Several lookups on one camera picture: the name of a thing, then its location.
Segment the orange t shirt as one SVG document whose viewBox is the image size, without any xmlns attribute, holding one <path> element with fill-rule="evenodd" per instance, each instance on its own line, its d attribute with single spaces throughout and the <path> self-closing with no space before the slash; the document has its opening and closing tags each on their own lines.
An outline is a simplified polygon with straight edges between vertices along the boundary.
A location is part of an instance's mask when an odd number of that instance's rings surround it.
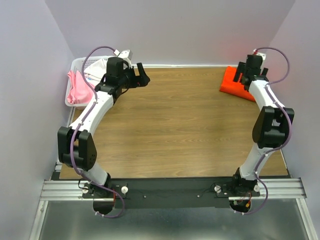
<svg viewBox="0 0 320 240">
<path fill-rule="evenodd" d="M 244 89 L 240 82 L 233 81 L 236 74 L 236 67 L 228 66 L 224 72 L 219 91 L 222 93 L 230 94 L 242 99 L 255 102 L 254 97 Z"/>
</svg>

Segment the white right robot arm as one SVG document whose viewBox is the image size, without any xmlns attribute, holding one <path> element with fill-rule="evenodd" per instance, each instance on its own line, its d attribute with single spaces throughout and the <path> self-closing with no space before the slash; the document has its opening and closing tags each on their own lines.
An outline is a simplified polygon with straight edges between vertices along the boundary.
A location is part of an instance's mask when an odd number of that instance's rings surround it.
<svg viewBox="0 0 320 240">
<path fill-rule="evenodd" d="M 252 129 L 253 146 L 230 183 L 230 191 L 235 196 L 243 196 L 255 189 L 269 157 L 283 148 L 292 134 L 295 112 L 285 107 L 273 93 L 267 78 L 268 70 L 262 68 L 264 59 L 260 53 L 247 55 L 246 61 L 238 64 L 234 77 L 234 81 L 240 82 L 253 96 L 260 110 Z"/>
</svg>

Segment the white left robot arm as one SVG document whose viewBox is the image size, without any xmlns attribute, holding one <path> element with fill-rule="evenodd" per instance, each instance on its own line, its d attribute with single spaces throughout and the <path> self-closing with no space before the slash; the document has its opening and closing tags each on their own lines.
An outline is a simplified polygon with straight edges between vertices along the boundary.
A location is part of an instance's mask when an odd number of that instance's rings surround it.
<svg viewBox="0 0 320 240">
<path fill-rule="evenodd" d="M 97 162 L 94 133 L 104 115 L 127 90 L 145 87 L 150 78 L 141 62 L 137 70 L 122 57 L 110 57 L 106 72 L 94 87 L 93 97 L 69 127 L 60 127 L 57 132 L 58 160 L 89 181 L 93 191 L 101 198 L 111 191 L 111 176 Z"/>
</svg>

